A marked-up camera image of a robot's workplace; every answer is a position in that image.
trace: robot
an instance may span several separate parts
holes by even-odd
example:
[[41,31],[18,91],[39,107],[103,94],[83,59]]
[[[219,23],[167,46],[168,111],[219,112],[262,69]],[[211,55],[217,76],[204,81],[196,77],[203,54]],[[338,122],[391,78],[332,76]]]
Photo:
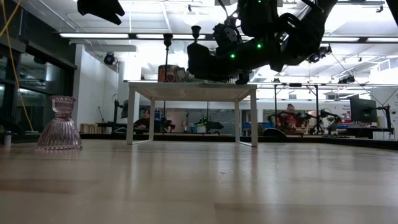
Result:
[[[310,10],[300,20],[291,13],[279,16],[277,0],[238,0],[233,13],[237,18],[227,16],[213,29],[218,44],[215,54],[198,43],[200,27],[193,26],[195,41],[187,49],[190,73],[218,82],[239,77],[236,84],[242,85],[249,81],[252,69],[270,65],[281,72],[284,65],[298,65],[308,59],[311,62],[312,55],[321,53],[325,22],[337,0],[302,1]],[[243,42],[236,19],[241,20],[242,32],[253,39]]]

